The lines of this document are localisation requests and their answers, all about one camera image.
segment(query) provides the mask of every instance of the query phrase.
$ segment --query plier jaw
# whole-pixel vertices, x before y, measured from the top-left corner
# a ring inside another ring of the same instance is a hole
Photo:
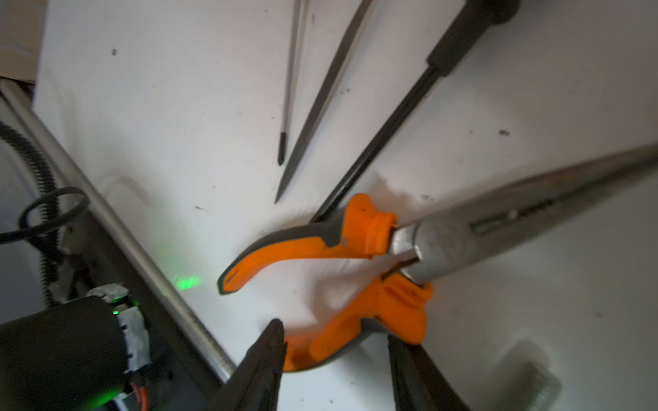
[[[526,178],[396,229],[389,253],[412,252],[400,272],[424,285],[535,238],[656,168],[653,145]]]

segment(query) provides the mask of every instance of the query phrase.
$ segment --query metal shaft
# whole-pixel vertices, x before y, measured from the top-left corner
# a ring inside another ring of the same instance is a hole
[[[340,77],[345,70],[350,50],[352,49],[354,40],[359,34],[359,28],[367,15],[370,4],[372,4],[372,0],[361,1],[357,12],[354,13],[354,17],[352,17],[352,21],[349,23],[349,26],[343,35],[343,39],[340,41],[334,60],[331,62],[327,75],[324,77],[320,91],[318,92],[317,97],[315,97],[315,102],[311,107],[311,111],[309,111],[309,116],[306,118],[306,122],[301,129],[297,143],[295,143],[295,148],[290,155],[290,160],[286,165],[284,175],[281,177],[279,189],[276,192],[276,199],[274,200],[275,203],[279,201],[288,184],[290,184],[290,180],[295,174],[297,166],[299,166],[299,161],[304,155],[306,147],[308,147],[311,138],[313,138],[313,134],[322,119],[322,115],[331,101],[331,96],[334,93],[336,86],[338,86]]]
[[[552,230],[658,170],[658,144],[538,174],[396,229],[390,254],[418,285],[453,274]]]
[[[290,45],[288,46],[288,69],[286,70],[286,89],[284,90],[284,111],[281,118],[281,133],[279,135],[279,165],[286,159],[286,140],[290,131],[290,101],[292,100],[292,77],[295,72],[295,51],[297,50],[297,32],[299,31],[299,15],[301,0],[295,0],[292,11],[292,29],[290,30]]]
[[[62,181],[81,188],[87,194],[91,202],[92,212],[116,241],[116,244],[121,248],[121,251],[132,263],[144,282],[148,284],[158,301],[174,318],[180,329],[190,338],[191,343],[194,344],[217,378],[223,382],[228,381],[236,369],[235,364],[222,347],[217,344],[217,341],[210,335],[208,330],[203,327],[190,306],[139,245],[114,210],[107,204],[107,201],[96,191],[96,188],[64,148],[32,112],[30,102],[18,84],[10,80],[0,80],[0,91],[23,121],[25,128],[33,137],[34,143],[47,157],[58,176]]]
[[[409,117],[413,109],[416,108],[420,100],[432,88],[439,77],[441,77],[441,72],[434,66],[428,66],[418,81],[416,81],[416,84],[413,85],[402,102],[393,111],[393,114],[386,120],[386,123],[384,123],[382,128],[370,140],[368,147],[363,150],[359,158],[357,158],[354,164],[352,164],[352,167],[345,173],[342,180],[340,180],[340,183],[338,183],[313,218],[311,218],[312,223],[325,221],[329,214],[338,207],[340,201],[347,195],[347,192],[357,182],[361,174],[363,174],[374,158],[377,157],[377,154],[386,146],[386,143],[393,137],[397,129],[402,126],[402,123]]]

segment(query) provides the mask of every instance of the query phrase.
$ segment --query orange tool grip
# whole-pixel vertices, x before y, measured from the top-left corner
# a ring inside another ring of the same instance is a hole
[[[250,245],[219,277],[221,294],[241,289],[268,265],[300,258],[372,258],[386,254],[395,214],[356,194],[342,219],[277,231]]]
[[[375,320],[407,344],[422,342],[427,328],[425,304],[431,283],[423,287],[400,273],[378,276],[324,328],[287,335],[284,371],[303,371],[330,361],[344,347],[364,335],[363,320]]]

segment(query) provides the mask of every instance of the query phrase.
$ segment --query metal bar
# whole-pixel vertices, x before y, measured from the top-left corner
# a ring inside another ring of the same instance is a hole
[[[297,143],[295,143],[295,148],[290,155],[288,165],[286,165],[286,169],[284,170],[284,175],[281,177],[281,183],[279,184],[279,189],[276,192],[276,199],[274,200],[275,204],[283,195],[288,184],[290,184],[290,180],[295,174],[297,166],[299,166],[299,161],[304,155],[304,151],[306,151],[306,147],[308,147],[311,138],[313,138],[313,134],[318,128],[320,120],[322,120],[322,115],[329,105],[331,96],[338,86],[340,77],[347,66],[346,62],[349,60],[348,56],[350,55],[353,44],[355,43],[354,40],[359,35],[361,22],[365,19],[370,4],[372,4],[372,0],[361,1],[357,12],[354,13],[354,17],[352,17],[352,21],[349,23],[349,26],[343,35],[343,39],[340,41],[340,45],[338,45],[338,50],[336,51],[334,60],[329,66],[329,70],[327,71],[327,75],[320,87],[320,91],[318,91],[318,95],[315,97],[315,102],[311,107],[311,111],[309,111],[309,116],[306,118],[306,123],[304,123],[304,127],[301,129]]]
[[[283,164],[286,159],[286,140],[290,131],[290,101],[292,98],[292,77],[295,72],[295,50],[297,50],[297,32],[299,31],[299,14],[301,0],[295,0],[292,11],[292,29],[290,30],[290,45],[288,46],[288,69],[286,70],[286,89],[284,91],[284,112],[281,119],[281,134],[279,135],[279,153],[277,162]]]
[[[217,378],[228,381],[236,366],[215,341],[207,329],[165,278],[151,257],[139,245],[128,228],[121,222],[114,210],[96,191],[80,168],[71,159],[64,148],[41,123],[30,107],[30,102],[19,88],[10,80],[0,80],[0,92],[5,96],[16,115],[21,119],[30,137],[46,156],[49,163],[67,184],[81,188],[91,201],[91,211],[102,223],[112,239],[128,257],[141,278],[146,282],[158,301],[174,318],[180,329],[190,338],[196,350],[208,363]]]

